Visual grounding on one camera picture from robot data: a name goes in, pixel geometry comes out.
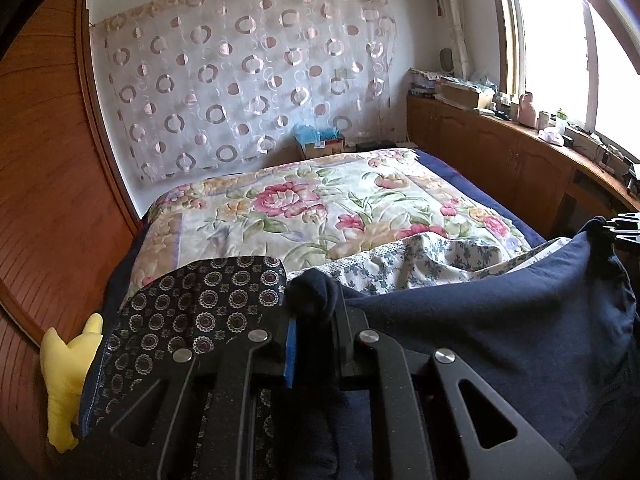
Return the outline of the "navy printed t-shirt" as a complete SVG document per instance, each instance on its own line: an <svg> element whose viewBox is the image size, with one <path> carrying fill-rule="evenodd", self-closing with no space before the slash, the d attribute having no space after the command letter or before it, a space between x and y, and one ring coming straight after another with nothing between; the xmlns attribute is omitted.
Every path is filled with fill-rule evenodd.
<svg viewBox="0 0 640 480"><path fill-rule="evenodd" d="M297 335L279 478L371 477L363 396L336 386L330 318L339 304L406 349L457 352L578 478L638 477L639 303L602 218L515 272L368 295L309 270L285 299Z"/></svg>

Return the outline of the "wooden sideboard cabinet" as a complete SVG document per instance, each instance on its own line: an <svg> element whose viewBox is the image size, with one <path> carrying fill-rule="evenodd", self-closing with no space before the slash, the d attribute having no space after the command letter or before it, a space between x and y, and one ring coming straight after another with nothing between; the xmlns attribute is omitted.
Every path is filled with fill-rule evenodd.
<svg viewBox="0 0 640 480"><path fill-rule="evenodd" d="M545 238L575 232L594 216L639 209L622 182L532 129L407 96L407 132L419 150L458 170Z"/></svg>

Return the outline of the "dark circle-patterned folded garment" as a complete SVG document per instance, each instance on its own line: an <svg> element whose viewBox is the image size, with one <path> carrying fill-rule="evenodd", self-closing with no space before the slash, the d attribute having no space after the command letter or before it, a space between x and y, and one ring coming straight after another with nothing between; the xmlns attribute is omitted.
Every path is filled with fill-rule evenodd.
<svg viewBox="0 0 640 480"><path fill-rule="evenodd" d="M107 327L90 365L80 401L80 442L176 351L206 354L247 334L269 310L285 310L284 292L282 263L252 256L195 261L143 286ZM290 320L282 382L252 389L253 448L259 404L268 401L271 387L291 382L294 339Z"/></svg>

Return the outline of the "yellow plush toy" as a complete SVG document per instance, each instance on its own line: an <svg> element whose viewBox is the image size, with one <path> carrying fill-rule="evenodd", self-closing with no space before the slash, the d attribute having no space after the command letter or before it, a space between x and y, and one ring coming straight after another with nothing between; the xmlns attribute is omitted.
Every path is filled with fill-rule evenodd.
<svg viewBox="0 0 640 480"><path fill-rule="evenodd" d="M93 313L81 333L68 344L54 327L43 334L39 359L47 390L47 440L60 454L78 443L72 427L78 424L80 396L102 342L102 330L102 315Z"/></svg>

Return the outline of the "pink bottle on sideboard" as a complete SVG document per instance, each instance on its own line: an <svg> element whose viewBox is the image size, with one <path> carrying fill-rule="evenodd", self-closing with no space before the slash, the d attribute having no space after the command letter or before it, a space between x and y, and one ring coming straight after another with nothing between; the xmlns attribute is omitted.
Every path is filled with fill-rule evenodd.
<svg viewBox="0 0 640 480"><path fill-rule="evenodd" d="M518 98L518 123L528 128L536 127L537 112L534 107L532 92L525 91Z"/></svg>

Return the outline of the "blue floral white sheet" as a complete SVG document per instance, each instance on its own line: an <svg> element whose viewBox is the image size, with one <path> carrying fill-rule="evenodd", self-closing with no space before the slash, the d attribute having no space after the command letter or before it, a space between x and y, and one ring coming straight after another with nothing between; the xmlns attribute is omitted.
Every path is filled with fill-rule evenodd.
<svg viewBox="0 0 640 480"><path fill-rule="evenodd" d="M343 244L333 248L322 274L365 295L459 284L523 270L566 246L557 237L536 247L518 247L518 239L503 244L486 236L445 238L435 233L413 234L381 245Z"/></svg>

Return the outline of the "cardboard box on sideboard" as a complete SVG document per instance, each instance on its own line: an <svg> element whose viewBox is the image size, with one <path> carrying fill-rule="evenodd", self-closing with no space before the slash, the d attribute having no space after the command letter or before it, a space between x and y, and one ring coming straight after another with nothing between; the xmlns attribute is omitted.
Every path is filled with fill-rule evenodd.
<svg viewBox="0 0 640 480"><path fill-rule="evenodd" d="M447 104L462 110L487 108L494 98L495 91L488 87L468 86L455 82L442 82L437 91L437 97Z"/></svg>

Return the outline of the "floral pink quilt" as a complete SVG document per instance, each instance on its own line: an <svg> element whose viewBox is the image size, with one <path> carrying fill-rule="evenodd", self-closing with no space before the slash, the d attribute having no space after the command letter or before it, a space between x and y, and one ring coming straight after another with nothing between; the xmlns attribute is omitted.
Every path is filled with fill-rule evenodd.
<svg viewBox="0 0 640 480"><path fill-rule="evenodd" d="M290 273L413 235L480 245L491 266L542 238L431 156L344 153L179 185L160 196L128 292L195 260L271 256Z"/></svg>

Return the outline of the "cardboard box with blue items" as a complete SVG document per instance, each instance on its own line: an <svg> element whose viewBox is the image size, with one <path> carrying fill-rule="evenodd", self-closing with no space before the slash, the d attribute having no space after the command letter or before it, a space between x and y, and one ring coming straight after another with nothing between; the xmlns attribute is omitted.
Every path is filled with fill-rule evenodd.
<svg viewBox="0 0 640 480"><path fill-rule="evenodd" d="M341 154L345 151L345 138L335 127L318 129L310 125L296 125L293 134L303 159Z"/></svg>

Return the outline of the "circle-patterned sheer curtain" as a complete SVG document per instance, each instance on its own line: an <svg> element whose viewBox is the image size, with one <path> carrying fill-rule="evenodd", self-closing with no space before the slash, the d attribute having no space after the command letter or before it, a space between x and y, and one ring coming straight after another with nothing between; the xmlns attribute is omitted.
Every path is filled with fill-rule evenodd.
<svg viewBox="0 0 640 480"><path fill-rule="evenodd" d="M156 0L93 31L102 110L144 186L231 174L295 128L390 131L388 0Z"/></svg>

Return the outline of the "window with wooden frame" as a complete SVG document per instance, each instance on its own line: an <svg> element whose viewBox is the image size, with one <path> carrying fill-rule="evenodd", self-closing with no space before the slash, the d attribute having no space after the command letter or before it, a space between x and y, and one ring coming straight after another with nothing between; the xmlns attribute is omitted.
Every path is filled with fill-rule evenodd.
<svg viewBox="0 0 640 480"><path fill-rule="evenodd" d="M500 84L639 154L639 73L588 0L496 0Z"/></svg>

